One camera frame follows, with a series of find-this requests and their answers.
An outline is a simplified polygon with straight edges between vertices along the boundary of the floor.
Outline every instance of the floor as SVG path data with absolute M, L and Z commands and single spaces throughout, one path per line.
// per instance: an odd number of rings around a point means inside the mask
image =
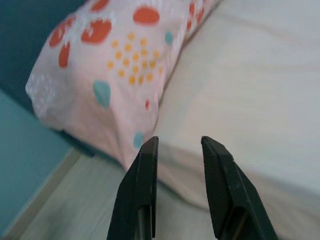
M 81 156 L 21 240 L 106 240 L 124 174 L 114 162 Z M 209 212 L 158 185 L 155 239 L 214 239 Z

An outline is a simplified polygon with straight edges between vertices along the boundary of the teal wall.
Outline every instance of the teal wall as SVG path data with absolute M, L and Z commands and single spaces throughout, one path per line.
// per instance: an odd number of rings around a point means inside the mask
M 0 91 L 0 236 L 70 148 Z

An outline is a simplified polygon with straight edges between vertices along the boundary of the white bed sheet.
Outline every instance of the white bed sheet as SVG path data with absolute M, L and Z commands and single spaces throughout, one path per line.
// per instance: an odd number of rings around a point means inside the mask
M 226 146 L 285 239 L 320 236 L 320 2 L 225 0 L 188 43 L 155 135 L 159 178 L 207 206 L 201 136 Z

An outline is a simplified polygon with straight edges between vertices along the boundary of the black plastic jaw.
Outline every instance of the black plastic jaw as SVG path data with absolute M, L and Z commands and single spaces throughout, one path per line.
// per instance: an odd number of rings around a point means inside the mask
M 107 240 L 151 240 L 156 235 L 158 137 L 140 149 L 118 188 Z
M 277 240 L 258 192 L 219 142 L 201 139 L 206 194 L 219 240 Z

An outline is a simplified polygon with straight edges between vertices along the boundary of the pillow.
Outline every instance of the pillow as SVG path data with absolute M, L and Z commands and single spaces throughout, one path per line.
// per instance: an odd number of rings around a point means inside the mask
M 219 0 L 90 0 L 50 34 L 26 92 L 36 116 L 128 169 L 153 134 L 183 42 Z

